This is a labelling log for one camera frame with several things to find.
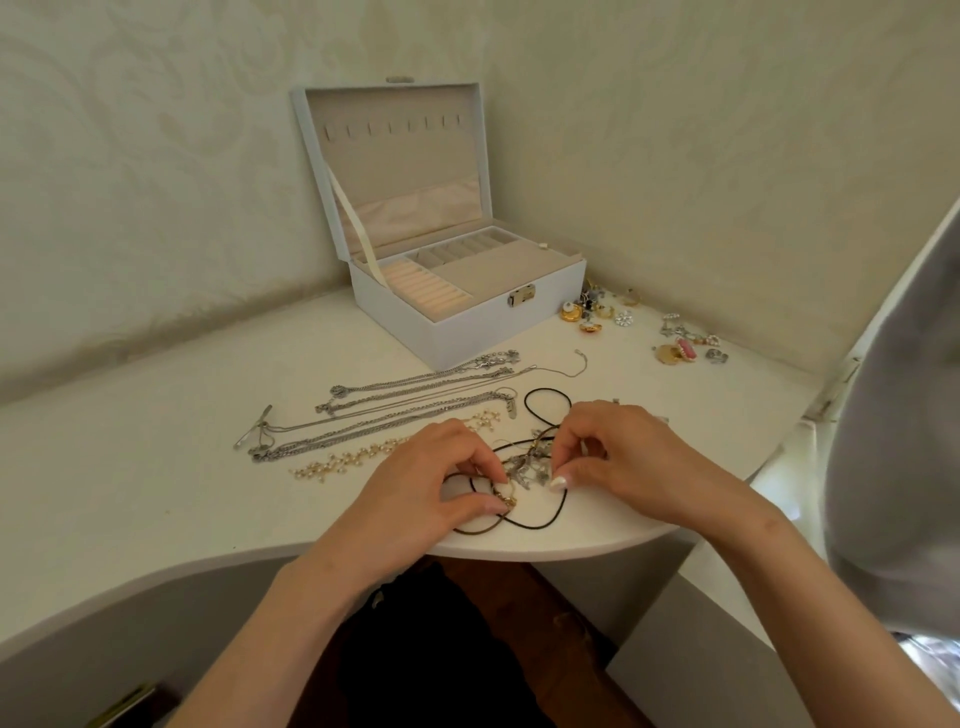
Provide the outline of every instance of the black pants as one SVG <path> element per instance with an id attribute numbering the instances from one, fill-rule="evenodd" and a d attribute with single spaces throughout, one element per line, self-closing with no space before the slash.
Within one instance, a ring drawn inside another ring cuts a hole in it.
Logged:
<path id="1" fill-rule="evenodd" d="M 356 619 L 338 674 L 350 726 L 554 726 L 439 564 L 385 585 Z"/>

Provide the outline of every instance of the hand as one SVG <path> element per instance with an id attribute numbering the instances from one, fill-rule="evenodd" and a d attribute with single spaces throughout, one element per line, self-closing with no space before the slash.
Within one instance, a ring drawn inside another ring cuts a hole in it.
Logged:
<path id="1" fill-rule="evenodd" d="M 748 514 L 777 515 L 750 486 L 643 407 L 603 400 L 574 404 L 553 441 L 551 464 L 553 490 L 599 486 L 644 516 L 708 538 Z"/>
<path id="2" fill-rule="evenodd" d="M 452 471 L 507 482 L 500 459 L 460 420 L 427 425 L 380 464 L 306 558 L 323 562 L 322 568 L 338 571 L 362 591 L 412 564 L 453 528 L 507 512 L 502 500 L 488 494 L 442 501 L 441 485 Z"/>

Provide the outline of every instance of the jewelry box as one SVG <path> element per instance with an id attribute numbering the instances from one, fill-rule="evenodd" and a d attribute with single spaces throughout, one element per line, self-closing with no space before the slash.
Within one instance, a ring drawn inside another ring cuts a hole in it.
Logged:
<path id="1" fill-rule="evenodd" d="M 493 217 L 479 84 L 291 91 L 357 304 L 435 370 L 553 316 L 587 263 Z"/>

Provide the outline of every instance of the ribbon strap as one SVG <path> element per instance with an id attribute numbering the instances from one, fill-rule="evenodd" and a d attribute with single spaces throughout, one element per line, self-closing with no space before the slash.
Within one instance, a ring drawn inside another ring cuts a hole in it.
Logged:
<path id="1" fill-rule="evenodd" d="M 344 188 L 337 182 L 337 178 L 329 165 L 326 167 L 326 174 L 330 176 L 330 183 L 333 185 L 333 194 L 337 196 L 337 200 L 340 201 L 340 205 L 347 214 L 350 224 L 353 225 L 353 229 L 357 232 L 357 237 L 360 238 L 360 247 L 363 248 L 363 255 L 367 257 L 367 265 L 370 266 L 373 279 L 389 290 L 390 286 L 387 284 L 387 279 L 383 277 L 383 273 L 380 271 L 380 264 L 376 262 L 376 255 L 373 254 L 373 245 L 370 242 L 370 236 L 367 235 L 367 229 L 364 228 L 363 223 L 360 222 L 356 210 L 353 209 L 353 205 L 350 204 L 350 200 L 347 199 L 347 195 L 344 193 Z"/>

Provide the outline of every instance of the black cord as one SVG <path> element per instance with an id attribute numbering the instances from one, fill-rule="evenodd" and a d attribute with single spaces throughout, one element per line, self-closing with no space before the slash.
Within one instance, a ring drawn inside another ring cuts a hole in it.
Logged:
<path id="1" fill-rule="evenodd" d="M 546 418 L 541 417 L 540 415 L 538 415 L 538 414 L 534 411 L 533 407 L 530 406 L 530 404 L 529 404 L 529 402 L 528 402 L 528 400 L 530 399 L 530 395 L 536 394 L 537 392 L 553 392 L 554 394 L 560 395 L 561 397 L 563 397 L 563 398 L 566 400 L 566 405 L 567 405 L 567 407 L 572 407 L 572 406 L 573 406 L 573 400 L 571 400 L 570 397 L 568 397 L 568 396 L 566 395 L 566 393 L 561 392 L 559 389 L 554 389 L 553 387 L 537 387 L 536 389 L 531 389 L 529 392 L 527 392 L 526 396 L 523 398 L 523 406 L 526 407 L 527 412 L 529 412 L 531 415 L 533 415 L 534 417 L 536 417 L 536 418 L 537 418 L 538 420 L 540 420 L 542 423 L 544 423 L 545 425 L 547 425 L 547 429 L 544 430 L 544 432 L 546 432 L 546 431 L 548 431 L 548 430 L 550 430 L 550 429 L 554 429 L 554 428 L 556 428 L 556 427 L 559 427 L 560 425 L 558 425 L 558 424 L 556 424 L 556 423 L 552 423 L 552 422 L 550 422 L 549 420 L 547 420 Z M 499 448 L 493 448 L 493 451 L 494 451 L 494 452 L 500 452 L 501 450 L 506 449 L 506 448 L 512 448 L 512 447 L 517 446 L 517 445 L 527 445 L 527 444 L 536 443 L 536 442 L 551 442 L 551 441 L 553 441 L 553 439 L 554 439 L 554 438 L 552 438 L 552 437 L 543 437 L 543 435 L 542 435 L 542 433 L 541 433 L 539 437 L 533 437 L 533 438 L 530 438 L 529 440 L 517 440 L 517 441 L 514 441 L 514 442 L 510 443 L 509 445 L 501 445 Z M 465 473 L 452 473 L 451 475 L 448 475 L 447 477 L 452 477 L 453 475 L 462 475 L 462 474 L 465 474 Z M 474 483 L 473 483 L 473 478 L 474 478 L 474 477 L 475 477 L 475 476 L 471 476 L 471 475 L 468 475 L 468 476 L 467 476 L 467 478 L 468 478 L 468 480 L 469 480 L 469 483 L 470 483 L 470 489 L 471 489 L 474 493 L 479 493 L 480 491 L 477 490 L 476 485 L 474 485 Z M 526 523 L 521 523 L 521 522 L 519 522 L 519 521 L 514 521 L 512 518 L 509 518 L 508 516 L 500 516 L 500 517 L 499 517 L 499 521 L 497 521 L 496 523 L 494 523 L 492 526 L 490 526 L 490 527 L 488 527 L 488 528 L 484 528 L 482 531 L 462 531 L 462 530 L 460 530 L 459 528 L 454 528 L 453 530 L 455 530 L 457 533 L 462 533 L 462 534 L 464 534 L 465 536 L 479 536 L 479 535 L 482 534 L 482 533 L 487 533 L 488 531 L 492 531 L 494 528 L 496 528 L 498 525 L 500 525 L 500 521 L 506 521 L 507 523 L 511 523 L 512 525 L 517 526 L 518 528 L 525 528 L 525 529 L 527 529 L 528 531 L 539 531 L 539 530 L 541 530 L 541 529 L 543 529 L 543 528 L 546 528 L 547 526 L 553 525 L 554 521 L 555 521 L 557 518 L 560 517 L 561 511 L 564 510 L 564 503 L 566 503 L 566 490 L 564 490 L 564 495 L 563 495 L 563 497 L 561 497 L 561 499 L 560 499 L 560 505 L 557 506 L 557 511 L 553 514 L 553 518 L 551 518 L 551 519 L 550 519 L 549 521 L 547 521 L 546 523 L 542 523 L 541 525 L 527 525 Z"/>

